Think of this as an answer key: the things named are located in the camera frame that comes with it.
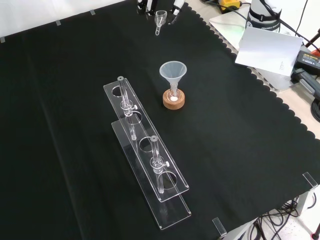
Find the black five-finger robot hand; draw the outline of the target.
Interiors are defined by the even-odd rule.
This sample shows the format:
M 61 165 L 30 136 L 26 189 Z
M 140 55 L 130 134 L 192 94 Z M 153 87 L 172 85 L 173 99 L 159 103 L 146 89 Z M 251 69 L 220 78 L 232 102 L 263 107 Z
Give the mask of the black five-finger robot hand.
M 173 25 L 178 19 L 185 0 L 174 0 L 170 10 L 168 24 Z M 158 0 L 137 0 L 136 11 L 139 15 L 155 16 Z

